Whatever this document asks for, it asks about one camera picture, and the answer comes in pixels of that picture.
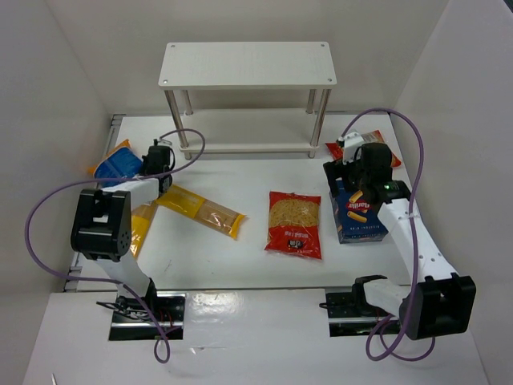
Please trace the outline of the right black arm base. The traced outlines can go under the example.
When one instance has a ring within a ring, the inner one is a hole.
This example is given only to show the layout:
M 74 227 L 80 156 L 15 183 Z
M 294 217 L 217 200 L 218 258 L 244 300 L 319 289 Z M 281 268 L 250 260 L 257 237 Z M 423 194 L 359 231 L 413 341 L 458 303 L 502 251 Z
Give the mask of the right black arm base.
M 358 307 L 349 287 L 325 290 L 325 299 L 318 306 L 327 313 L 331 338 L 368 336 L 388 315 L 375 306 Z

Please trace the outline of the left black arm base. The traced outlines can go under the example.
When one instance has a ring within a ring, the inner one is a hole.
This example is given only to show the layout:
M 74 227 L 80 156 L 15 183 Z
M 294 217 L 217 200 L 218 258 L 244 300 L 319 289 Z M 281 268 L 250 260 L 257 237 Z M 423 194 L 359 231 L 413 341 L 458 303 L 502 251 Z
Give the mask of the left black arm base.
M 158 293 L 156 302 L 149 306 L 169 340 L 183 339 L 185 303 L 185 293 Z M 148 312 L 134 298 L 97 301 L 96 304 L 111 312 L 110 341 L 156 340 L 160 337 Z

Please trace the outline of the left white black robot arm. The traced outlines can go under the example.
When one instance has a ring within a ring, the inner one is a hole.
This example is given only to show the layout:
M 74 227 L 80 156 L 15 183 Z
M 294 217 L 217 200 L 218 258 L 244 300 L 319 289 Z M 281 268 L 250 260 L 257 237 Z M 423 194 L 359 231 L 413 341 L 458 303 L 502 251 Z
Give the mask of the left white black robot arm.
M 71 231 L 72 249 L 95 261 L 115 282 L 119 296 L 140 297 L 150 309 L 157 301 L 156 288 L 130 251 L 131 212 L 167 192 L 175 163 L 172 149 L 155 142 L 143 156 L 142 180 L 80 193 Z

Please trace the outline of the blue orange pasta bag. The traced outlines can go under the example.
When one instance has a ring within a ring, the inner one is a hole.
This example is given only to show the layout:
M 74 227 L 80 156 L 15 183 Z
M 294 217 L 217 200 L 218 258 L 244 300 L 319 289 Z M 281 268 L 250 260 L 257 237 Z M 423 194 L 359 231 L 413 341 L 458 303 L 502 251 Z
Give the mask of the blue orange pasta bag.
M 143 161 L 136 155 L 129 140 L 114 147 L 103 160 L 89 167 L 88 173 L 95 179 L 132 178 L 141 169 Z

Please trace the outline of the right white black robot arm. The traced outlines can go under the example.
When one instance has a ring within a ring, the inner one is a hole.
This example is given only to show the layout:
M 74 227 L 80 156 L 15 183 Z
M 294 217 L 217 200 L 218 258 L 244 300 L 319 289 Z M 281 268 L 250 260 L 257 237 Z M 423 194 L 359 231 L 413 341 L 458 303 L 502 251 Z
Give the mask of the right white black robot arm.
M 329 189 L 362 193 L 396 245 L 411 276 L 407 289 L 382 275 L 357 278 L 353 296 L 360 307 L 377 307 L 398 318 L 411 340 L 467 330 L 476 295 L 469 276 L 444 258 L 414 203 L 413 193 L 393 178 L 392 152 L 383 143 L 362 144 L 355 159 L 324 163 Z

